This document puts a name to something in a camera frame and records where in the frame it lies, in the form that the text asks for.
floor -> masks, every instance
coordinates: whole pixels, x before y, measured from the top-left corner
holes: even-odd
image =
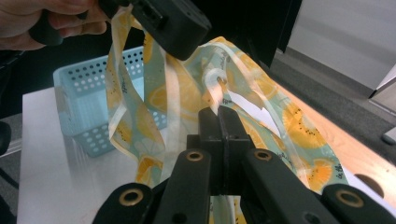
[[[344,79],[342,75],[336,73],[332,69],[313,62],[304,55],[301,55],[292,49],[288,49],[287,53],[285,54],[278,52],[270,71],[274,73],[282,73],[282,71],[285,71],[286,73],[289,72],[290,69],[293,69],[293,71],[298,71],[299,73],[304,74],[310,80],[313,80],[313,85],[315,85],[315,88],[324,86],[324,88],[328,90],[335,91],[338,94],[346,97],[349,102],[352,102],[353,104],[359,106],[359,108],[363,108],[363,110],[368,111],[370,115],[375,115],[375,117],[379,117],[381,120],[383,120],[386,126],[382,130],[379,130],[377,135],[380,136],[384,129],[396,126],[396,117],[393,114],[370,103],[368,100],[368,96],[371,94],[370,90],[367,90],[352,80]],[[17,114],[1,120],[11,125],[12,142],[8,154],[0,158],[0,167],[18,181],[21,165],[22,114]],[[17,214],[18,191],[12,188],[3,179],[0,179],[0,193],[9,203],[11,211],[14,214]]]

yellow lemon print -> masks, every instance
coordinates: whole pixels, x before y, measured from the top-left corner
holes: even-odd
[[[115,89],[106,90],[106,100],[108,107],[112,108],[120,104],[120,94]]]
[[[148,102],[157,108],[159,111],[166,113],[167,101],[166,101],[166,86],[161,85],[148,95]]]
[[[262,73],[261,76],[255,78],[255,81],[267,100],[273,98],[277,94],[277,85],[266,74]]]
[[[143,63],[148,63],[152,55],[152,44],[153,38],[149,33],[146,33],[145,40],[143,42]]]
[[[162,143],[163,139],[158,131],[154,119],[150,115],[148,109],[142,104],[136,111],[136,127],[139,132],[147,138],[157,143]]]
[[[117,125],[116,133],[118,133],[124,142],[131,143],[132,140],[132,129],[128,126],[125,120],[120,120]]]
[[[239,57],[248,70],[259,69],[262,70],[246,53]]]
[[[251,140],[254,143],[254,146],[256,148],[264,148],[267,149],[268,146],[265,145],[264,141],[262,140],[262,137],[260,136],[259,131],[257,131],[252,124],[249,123],[247,119],[244,117],[239,117],[242,121],[242,124],[244,125],[245,131],[247,134],[250,135]]]
[[[319,131],[294,103],[290,103],[283,111],[283,123],[291,141],[299,147],[318,148],[326,144]]]
[[[151,170],[153,168],[158,168],[161,170],[163,168],[163,163],[150,156],[143,156],[140,159],[137,168],[136,179],[135,179],[136,182],[149,185],[149,182],[151,180]]]
[[[195,80],[186,69],[172,57],[166,60],[172,64],[177,73],[179,93],[180,93],[180,113],[184,119],[197,119],[198,112],[202,108],[201,92],[195,84]]]
[[[273,137],[273,139],[274,139],[274,142],[275,142],[276,145],[279,147],[279,149],[282,150],[282,151],[286,151],[286,147],[285,147],[285,145],[283,144],[282,139],[280,139],[280,138],[279,138],[276,134],[274,134],[274,133],[271,133],[271,135],[272,135],[272,137]]]
[[[306,172],[306,178],[308,179],[309,187],[316,192],[322,190],[322,188],[329,182],[332,177],[332,161],[326,159],[314,160],[314,166]]]

plastic bag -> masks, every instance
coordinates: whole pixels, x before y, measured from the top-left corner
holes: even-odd
[[[132,26],[130,9],[112,21],[106,93],[110,141],[138,162],[136,182],[151,187],[172,173],[187,134],[198,133],[198,112],[219,105],[235,110],[257,148],[275,152],[315,192],[346,183],[339,160],[304,112],[243,51],[223,37],[200,46],[186,61],[166,54],[146,34],[144,101],[137,95],[121,52]],[[167,119],[162,136],[149,110]],[[239,198],[212,198],[211,221],[244,223]]]

basket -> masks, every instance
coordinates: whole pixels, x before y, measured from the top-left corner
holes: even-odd
[[[144,99],[142,50],[127,49],[123,59],[134,87]],[[59,68],[53,74],[62,133],[72,137],[90,157],[114,149],[108,139],[106,61],[107,56],[103,56]],[[159,129],[166,127],[164,114],[150,112]]]

